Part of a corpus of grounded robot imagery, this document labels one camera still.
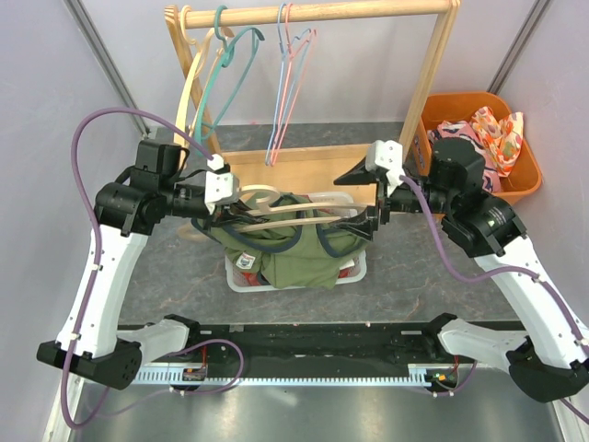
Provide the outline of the white tank top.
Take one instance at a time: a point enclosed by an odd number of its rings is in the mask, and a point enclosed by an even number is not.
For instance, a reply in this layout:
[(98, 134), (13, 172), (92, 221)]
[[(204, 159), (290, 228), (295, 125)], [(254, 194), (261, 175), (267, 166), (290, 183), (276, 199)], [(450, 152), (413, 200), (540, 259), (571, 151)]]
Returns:
[(350, 260), (342, 265), (339, 271), (339, 278), (345, 279), (356, 275), (356, 260)]

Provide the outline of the red tank top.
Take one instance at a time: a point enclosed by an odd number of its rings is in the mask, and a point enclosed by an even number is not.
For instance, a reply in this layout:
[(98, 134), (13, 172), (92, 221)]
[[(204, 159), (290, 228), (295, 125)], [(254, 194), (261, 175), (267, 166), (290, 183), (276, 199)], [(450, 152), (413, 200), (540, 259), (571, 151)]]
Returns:
[(257, 273), (242, 273), (245, 281), (249, 286), (260, 286), (261, 282)]

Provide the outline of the white plastic basket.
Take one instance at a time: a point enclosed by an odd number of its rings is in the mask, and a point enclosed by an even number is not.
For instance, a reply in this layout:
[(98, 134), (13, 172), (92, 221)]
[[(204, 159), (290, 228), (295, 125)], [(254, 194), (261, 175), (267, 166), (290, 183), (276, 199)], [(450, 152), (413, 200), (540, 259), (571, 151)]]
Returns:
[[(337, 203), (337, 204), (352, 204), (353, 198), (347, 192), (315, 192), (307, 194), (306, 197), (312, 203)], [(336, 281), (336, 285), (346, 285), (357, 283), (361, 281), (367, 272), (366, 251), (359, 253), (354, 260), (356, 260), (356, 275), (354, 277), (340, 279)], [(238, 293), (256, 293), (264, 291), (277, 291), (272, 285), (249, 286), (242, 276), (241, 269), (236, 267), (228, 257), (225, 257), (225, 272), (228, 286)]]

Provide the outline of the green printed tank top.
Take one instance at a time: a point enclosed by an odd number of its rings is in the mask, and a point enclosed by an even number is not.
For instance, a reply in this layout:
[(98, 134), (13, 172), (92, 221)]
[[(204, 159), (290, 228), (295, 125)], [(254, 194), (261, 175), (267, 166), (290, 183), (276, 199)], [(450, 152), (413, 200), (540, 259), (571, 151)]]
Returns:
[(242, 232), (243, 223), (205, 230), (193, 227), (224, 248), (225, 256), (242, 273), (257, 273), (263, 285), (277, 289), (331, 289), (342, 265), (366, 249), (368, 241), (329, 224), (273, 227)]

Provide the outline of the beige wooden hanger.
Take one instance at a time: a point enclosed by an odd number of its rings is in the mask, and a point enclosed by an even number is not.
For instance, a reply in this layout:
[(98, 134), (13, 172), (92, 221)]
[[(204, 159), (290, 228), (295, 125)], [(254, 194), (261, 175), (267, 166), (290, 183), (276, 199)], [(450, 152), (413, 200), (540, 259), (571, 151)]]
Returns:
[(165, 20), (172, 39), (179, 64), (185, 78), (177, 108), (175, 125), (185, 129), (188, 135), (196, 135), (196, 129), (203, 129), (209, 138), (201, 141), (205, 150), (211, 154), (222, 155), (222, 150), (214, 129), (213, 120), (205, 104), (202, 103), (203, 87), (200, 76), (206, 66), (214, 38), (214, 29), (210, 28), (199, 41), (188, 35), (187, 19), (190, 6), (179, 9), (167, 6)]

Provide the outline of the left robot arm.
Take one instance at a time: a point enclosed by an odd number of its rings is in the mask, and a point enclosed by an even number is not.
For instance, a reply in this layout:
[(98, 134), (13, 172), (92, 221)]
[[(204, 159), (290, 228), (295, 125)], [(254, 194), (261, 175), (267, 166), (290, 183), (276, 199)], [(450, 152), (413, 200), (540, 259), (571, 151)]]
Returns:
[(140, 368), (167, 355), (191, 362), (202, 351), (200, 325), (170, 314), (143, 328), (120, 330), (118, 320), (137, 260), (154, 227), (167, 216), (211, 217), (237, 179), (223, 166), (203, 186), (183, 183), (180, 161), (189, 150), (155, 140), (139, 143), (134, 164), (96, 195), (86, 268), (75, 303), (58, 336), (38, 347), (39, 362), (100, 385), (126, 389)]

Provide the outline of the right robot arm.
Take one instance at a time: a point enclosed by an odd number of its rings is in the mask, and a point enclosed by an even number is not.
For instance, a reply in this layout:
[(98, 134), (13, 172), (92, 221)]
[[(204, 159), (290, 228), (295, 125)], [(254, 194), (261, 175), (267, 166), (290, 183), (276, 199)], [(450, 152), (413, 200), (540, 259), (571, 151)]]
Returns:
[(484, 190), (484, 167), (471, 142), (444, 138), (433, 145), (428, 173), (412, 178), (404, 171), (401, 145), (376, 141), (334, 181), (374, 184), (375, 203), (335, 225), (372, 239), (393, 213), (424, 214), (435, 245), (446, 234), (482, 272), (462, 275), (439, 249), (446, 270), (467, 284), (491, 279), (523, 328), (497, 331), (441, 314), (424, 330), (423, 355), (435, 363), (464, 356), (507, 373), (535, 401), (564, 400), (588, 385), (588, 328), (552, 284), (513, 207)]

